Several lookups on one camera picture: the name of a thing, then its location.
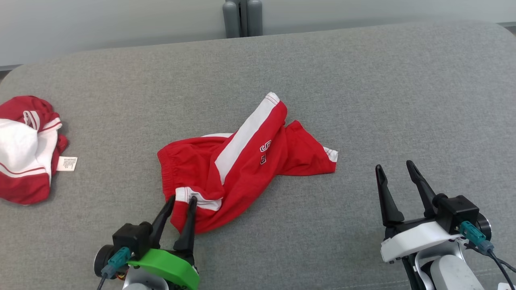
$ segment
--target cable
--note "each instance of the cable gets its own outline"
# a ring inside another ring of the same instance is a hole
[[[502,271],[502,274],[504,275],[505,280],[507,280],[507,283],[509,283],[509,287],[511,287],[511,290],[516,290],[516,289],[514,289],[514,284],[512,283],[511,278],[509,278],[509,274],[507,274],[507,272],[503,268],[502,264],[500,263],[500,261],[498,260],[496,255],[494,254],[493,250],[488,250],[487,254],[489,255],[489,257],[491,257],[491,259],[494,260],[494,262],[496,263],[498,268],[500,268],[500,271]]]
[[[477,253],[479,253],[479,254],[482,254],[482,253],[480,252],[480,250],[478,250],[476,247],[474,247],[474,246],[472,246],[472,245],[470,245],[470,244],[465,244],[465,246],[466,246],[466,249],[472,249],[473,251],[475,251],[475,252],[477,252]],[[498,259],[498,261],[500,262],[500,264],[505,265],[509,270],[511,270],[511,271],[513,271],[514,273],[516,273],[516,268],[512,267],[509,263],[505,262],[504,260],[502,260],[502,259],[500,259],[500,258],[497,258],[497,259]]]
[[[102,289],[102,285],[104,285],[104,281],[106,281],[106,278],[107,278],[107,274],[102,275],[102,279],[100,280],[99,287],[97,287],[97,290]]]

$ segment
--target clothing tag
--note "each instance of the clothing tag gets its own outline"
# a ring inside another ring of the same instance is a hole
[[[511,290],[511,287],[507,283],[500,283],[498,284],[498,290]]]
[[[57,163],[57,171],[74,171],[75,165],[77,164],[77,157],[59,157]]]

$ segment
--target folded clothing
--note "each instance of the folded clothing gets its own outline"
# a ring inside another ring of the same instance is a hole
[[[298,121],[284,127],[286,115],[285,104],[269,93],[236,133],[176,141],[158,152],[163,193],[166,200],[175,195],[171,222],[179,231],[193,196],[196,233],[203,233],[244,212],[275,175],[335,172],[338,152]]]
[[[0,198],[33,204],[47,199],[68,145],[59,114],[45,100],[16,96],[0,105]]]

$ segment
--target gray fabric surface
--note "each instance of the gray fabric surface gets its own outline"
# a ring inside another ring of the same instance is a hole
[[[163,204],[156,152],[233,132],[275,92],[340,152],[335,174],[279,176],[240,217],[196,238],[201,290],[409,289],[382,262],[374,167],[407,219],[422,217],[405,161],[466,195],[516,264],[516,39],[480,22],[417,23],[77,53],[21,66],[0,102],[33,94],[61,114],[77,156],[41,204],[0,202],[1,289],[94,289],[93,257]],[[162,245],[178,236],[167,225]],[[503,281],[476,253],[486,289]],[[104,288],[121,289],[120,281]]]

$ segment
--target teal connector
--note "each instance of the teal connector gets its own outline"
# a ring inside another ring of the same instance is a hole
[[[107,261],[107,265],[102,268],[102,276],[106,276],[108,279],[113,277],[117,269],[127,264],[130,259],[131,250],[128,247],[122,247],[111,257],[111,259],[109,259],[109,261]]]
[[[475,246],[486,240],[486,236],[469,221],[460,224],[459,232]]]

